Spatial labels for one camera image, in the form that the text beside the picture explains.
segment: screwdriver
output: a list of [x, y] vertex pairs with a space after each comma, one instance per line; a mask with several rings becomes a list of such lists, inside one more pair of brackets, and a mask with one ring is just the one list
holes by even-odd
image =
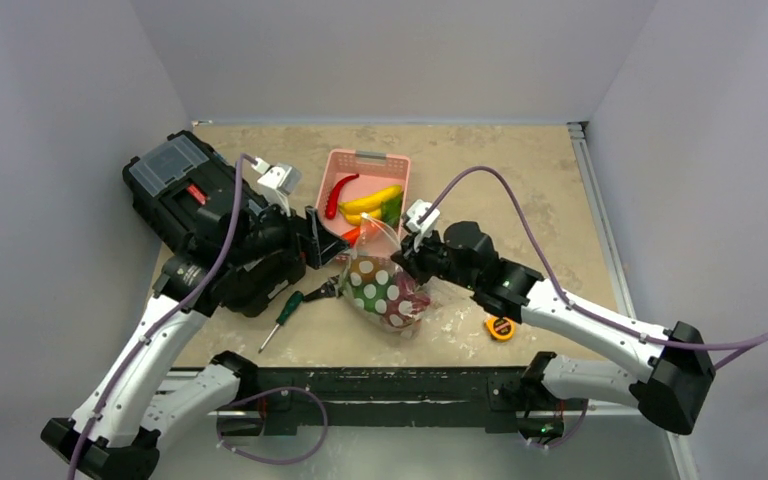
[[266, 344], [272, 340], [272, 336], [275, 335], [275, 332], [277, 332], [282, 325], [287, 323], [287, 319], [290, 318], [290, 315], [295, 312], [297, 308], [299, 308], [299, 305], [301, 305], [302, 301], [304, 301], [304, 294], [302, 292], [296, 290], [292, 295], [290, 295], [290, 298], [287, 299], [287, 303], [284, 304], [284, 309], [281, 310], [281, 313], [278, 315], [278, 319], [275, 320], [275, 327], [269, 333], [269, 336], [266, 337], [263, 345], [257, 349], [257, 353], [262, 352], [263, 349], [266, 348]]

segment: green screwdriver handle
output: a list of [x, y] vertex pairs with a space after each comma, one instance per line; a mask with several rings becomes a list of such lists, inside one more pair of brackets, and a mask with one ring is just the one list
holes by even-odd
[[299, 305], [302, 304], [303, 300], [304, 294], [302, 292], [298, 290], [293, 292], [293, 294], [290, 295], [290, 298], [287, 299], [287, 303], [284, 304], [284, 309], [281, 310], [281, 313], [278, 315], [278, 319], [275, 320], [275, 323], [278, 325], [284, 325], [287, 323], [287, 319], [290, 318], [290, 314], [299, 308]]

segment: toolbox lid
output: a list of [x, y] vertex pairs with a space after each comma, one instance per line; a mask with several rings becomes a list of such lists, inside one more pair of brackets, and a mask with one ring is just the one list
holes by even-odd
[[152, 197], [188, 171], [208, 161], [207, 155], [185, 135], [175, 137], [143, 155], [131, 167], [131, 174]]

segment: white backdrop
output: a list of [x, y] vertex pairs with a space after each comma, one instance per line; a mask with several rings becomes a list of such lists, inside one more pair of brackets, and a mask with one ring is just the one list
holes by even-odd
[[107, 371], [159, 247], [121, 168], [185, 126], [127, 0], [0, 2], [0, 479], [65, 476], [40, 431]]
[[563, 123], [655, 0], [133, 3], [195, 119]]
[[[587, 133], [638, 315], [768, 330], [768, 0], [659, 0]], [[690, 440], [704, 479], [768, 478], [768, 344]]]

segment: table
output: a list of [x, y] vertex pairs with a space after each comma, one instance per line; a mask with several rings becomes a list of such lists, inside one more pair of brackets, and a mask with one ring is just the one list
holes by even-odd
[[[563, 126], [197, 126], [195, 134], [228, 159], [243, 151], [270, 163], [297, 167], [303, 179], [291, 196], [297, 211], [315, 202], [328, 152], [350, 148], [411, 157], [407, 204], [431, 201], [457, 173], [473, 165], [499, 170], [513, 187], [561, 283], [570, 291], [615, 309], [614, 294], [567, 129]], [[246, 168], [251, 180], [255, 173]], [[486, 173], [464, 179], [441, 204], [438, 228], [475, 220], [503, 257], [545, 274], [501, 185]], [[170, 256], [164, 246], [155, 276]], [[359, 317], [344, 299], [303, 304], [263, 353], [257, 348], [293, 290], [308, 292], [339, 272], [329, 265], [279, 294], [257, 318], [220, 309], [184, 348], [176, 366], [204, 366], [233, 350], [261, 366], [490, 366], [527, 365], [552, 350], [598, 358], [563, 337], [527, 325], [505, 343], [490, 339], [487, 315], [466, 290], [433, 282], [438, 306], [412, 339], [386, 333]]]

